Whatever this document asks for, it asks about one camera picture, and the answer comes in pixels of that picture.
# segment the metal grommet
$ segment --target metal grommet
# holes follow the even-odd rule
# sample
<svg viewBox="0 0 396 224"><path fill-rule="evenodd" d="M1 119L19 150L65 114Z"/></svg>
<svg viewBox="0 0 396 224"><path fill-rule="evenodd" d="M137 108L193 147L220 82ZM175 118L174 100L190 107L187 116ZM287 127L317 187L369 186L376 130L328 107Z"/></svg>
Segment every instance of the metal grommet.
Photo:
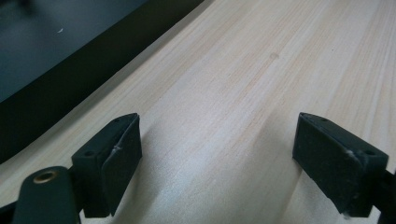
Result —
<svg viewBox="0 0 396 224"><path fill-rule="evenodd" d="M49 170L49 171L46 171L46 172L43 172L43 173L37 175L33 179L33 182L35 184L44 184L44 183L47 183L47 182L51 181L52 179L54 179L57 175L58 175L57 171Z"/></svg>

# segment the clamp jaw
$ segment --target clamp jaw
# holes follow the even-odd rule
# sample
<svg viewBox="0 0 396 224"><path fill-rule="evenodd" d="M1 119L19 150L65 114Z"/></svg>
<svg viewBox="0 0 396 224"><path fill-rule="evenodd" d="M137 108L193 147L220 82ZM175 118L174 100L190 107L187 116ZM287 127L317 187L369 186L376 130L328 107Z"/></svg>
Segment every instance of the clamp jaw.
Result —
<svg viewBox="0 0 396 224"><path fill-rule="evenodd" d="M396 223L396 177L381 150L325 118L301 113L293 158L338 212L368 217L375 206L382 213L378 223Z"/></svg>
<svg viewBox="0 0 396 224"><path fill-rule="evenodd" d="M73 166L53 166L29 175L17 202L0 209L6 223L80 223L114 216L142 157L139 116L113 119L73 156Z"/></svg>

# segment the small hole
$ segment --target small hole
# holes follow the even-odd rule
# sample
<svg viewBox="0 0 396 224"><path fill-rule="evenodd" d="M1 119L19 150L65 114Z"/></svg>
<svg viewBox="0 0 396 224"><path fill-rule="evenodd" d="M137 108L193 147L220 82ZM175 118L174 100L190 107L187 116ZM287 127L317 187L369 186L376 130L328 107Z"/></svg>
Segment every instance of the small hole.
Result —
<svg viewBox="0 0 396 224"><path fill-rule="evenodd" d="M369 155L369 156L374 156L375 155L375 153L374 152L372 152L372 151L369 151L369 150L367 150L367 151L364 151L364 153L366 153L367 155Z"/></svg>
<svg viewBox="0 0 396 224"><path fill-rule="evenodd" d="M33 179L33 182L35 184L44 184L44 183L47 183L47 182L51 181L52 179L54 179L57 175L58 175L58 172L56 172L56 171L46 171L46 172L36 176L35 179Z"/></svg>
<svg viewBox="0 0 396 224"><path fill-rule="evenodd" d="M95 154L95 153L92 152L92 151L86 151L86 152L84 153L84 156L90 157L90 156L93 156L93 154Z"/></svg>

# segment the light wood surface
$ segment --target light wood surface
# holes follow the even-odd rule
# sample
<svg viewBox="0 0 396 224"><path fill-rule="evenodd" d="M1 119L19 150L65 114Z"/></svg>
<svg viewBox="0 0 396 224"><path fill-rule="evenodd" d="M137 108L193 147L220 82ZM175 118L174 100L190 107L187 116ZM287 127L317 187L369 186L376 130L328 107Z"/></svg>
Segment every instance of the light wood surface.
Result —
<svg viewBox="0 0 396 224"><path fill-rule="evenodd" d="M83 223L376 223L376 209L339 215L291 151L304 111L388 153L393 171L395 76L394 0L205 1L1 164L0 205L137 112L143 159L119 210Z"/></svg>

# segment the wooden board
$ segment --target wooden board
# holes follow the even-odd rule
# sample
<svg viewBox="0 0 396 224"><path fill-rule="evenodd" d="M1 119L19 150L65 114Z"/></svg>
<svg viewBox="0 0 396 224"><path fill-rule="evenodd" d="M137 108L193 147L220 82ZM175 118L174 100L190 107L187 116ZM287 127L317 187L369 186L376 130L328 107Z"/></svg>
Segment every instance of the wooden board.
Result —
<svg viewBox="0 0 396 224"><path fill-rule="evenodd" d="M388 153L393 171L395 76L395 1L205 1L1 164L0 204L137 112L143 159L119 210L83 223L376 223L375 209L339 215L291 151L304 111Z"/></svg>

